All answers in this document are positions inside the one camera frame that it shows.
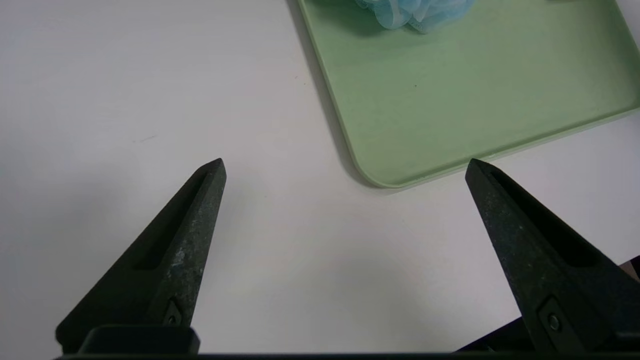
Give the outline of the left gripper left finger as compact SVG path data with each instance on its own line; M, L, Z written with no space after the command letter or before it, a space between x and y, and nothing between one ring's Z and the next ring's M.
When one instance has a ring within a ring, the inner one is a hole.
M200 166L55 329L64 353L197 353L191 328L226 186Z

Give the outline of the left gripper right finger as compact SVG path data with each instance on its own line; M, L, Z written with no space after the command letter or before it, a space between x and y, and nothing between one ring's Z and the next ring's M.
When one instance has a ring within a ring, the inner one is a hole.
M535 350L639 352L639 282L498 167L466 184Z

